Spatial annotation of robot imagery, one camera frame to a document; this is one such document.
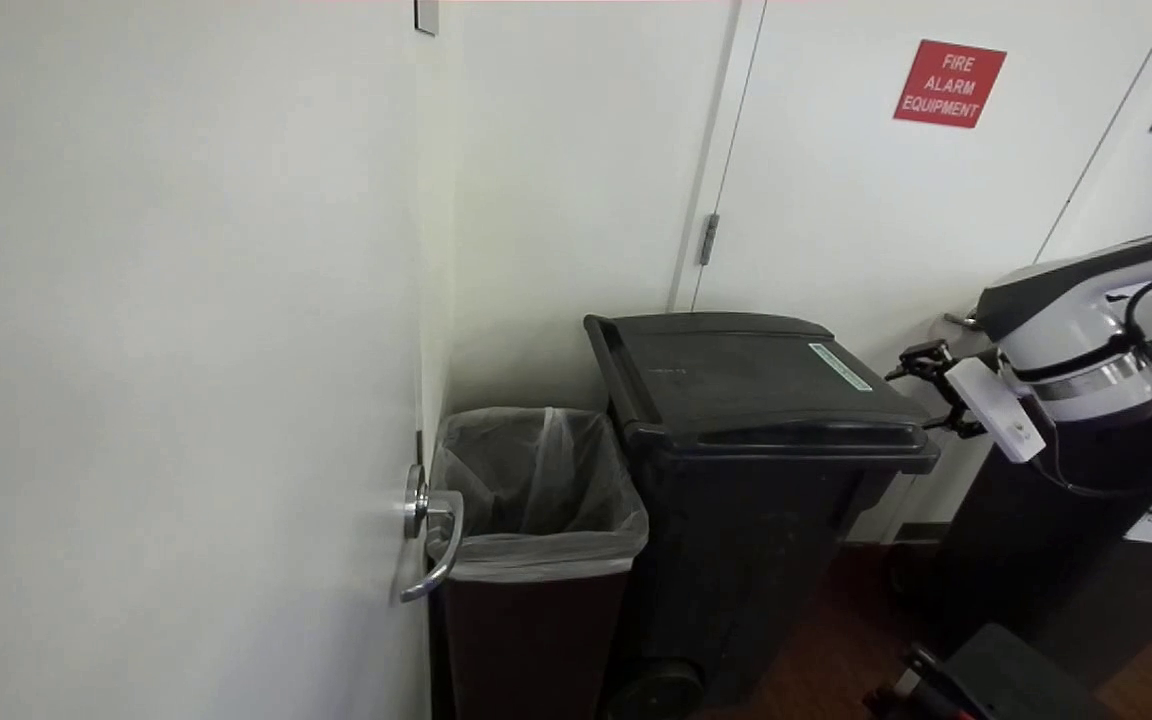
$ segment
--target bin lid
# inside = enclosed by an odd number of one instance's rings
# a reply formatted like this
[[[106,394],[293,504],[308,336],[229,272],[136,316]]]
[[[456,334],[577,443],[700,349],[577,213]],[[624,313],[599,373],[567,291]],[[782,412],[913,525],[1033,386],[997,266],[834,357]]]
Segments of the bin lid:
[[[688,454],[772,454],[932,468],[927,412],[829,329],[792,316],[688,313],[585,319],[622,434]]]

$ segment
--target brown floor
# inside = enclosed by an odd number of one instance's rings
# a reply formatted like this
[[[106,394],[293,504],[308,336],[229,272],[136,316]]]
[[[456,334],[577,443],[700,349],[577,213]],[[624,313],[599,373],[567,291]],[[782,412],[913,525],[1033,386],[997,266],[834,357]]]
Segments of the brown floor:
[[[880,554],[843,554],[759,693],[706,720],[864,720],[859,695],[902,675],[913,643],[913,626],[885,598]],[[1152,720],[1152,649],[1101,700],[1123,720]]]

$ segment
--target plastic liner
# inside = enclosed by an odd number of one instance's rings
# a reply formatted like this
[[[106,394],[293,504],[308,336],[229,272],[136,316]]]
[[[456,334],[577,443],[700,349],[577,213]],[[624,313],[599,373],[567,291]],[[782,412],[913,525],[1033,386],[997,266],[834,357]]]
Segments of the plastic liner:
[[[444,422],[433,488],[465,495],[452,582],[543,583],[630,573],[650,514],[606,417],[481,408]]]

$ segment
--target white door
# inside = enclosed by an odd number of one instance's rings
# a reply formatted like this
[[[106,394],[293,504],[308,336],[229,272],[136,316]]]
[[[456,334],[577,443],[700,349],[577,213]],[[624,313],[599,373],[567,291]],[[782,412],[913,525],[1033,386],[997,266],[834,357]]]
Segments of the white door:
[[[700,205],[722,238],[680,306],[808,316],[878,370],[1042,258],[1152,53],[1152,0],[747,0],[747,23],[732,161]],[[980,129],[891,120],[922,42],[1010,53]]]
[[[0,0],[0,720],[407,720],[405,0]]]

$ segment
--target door handle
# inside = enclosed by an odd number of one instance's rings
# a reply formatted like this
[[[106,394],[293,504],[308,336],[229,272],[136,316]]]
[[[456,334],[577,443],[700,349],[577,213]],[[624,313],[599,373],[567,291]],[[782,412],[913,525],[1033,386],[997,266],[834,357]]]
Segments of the door handle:
[[[459,543],[465,543],[465,495],[459,494],[430,494],[421,472],[411,472],[407,476],[407,502],[405,502],[405,535],[415,542],[426,521],[430,521],[430,533],[437,533],[433,521],[452,521],[452,533],[449,533],[441,561],[415,583],[407,583],[401,594],[401,605],[415,605],[430,594],[437,594],[452,576]]]

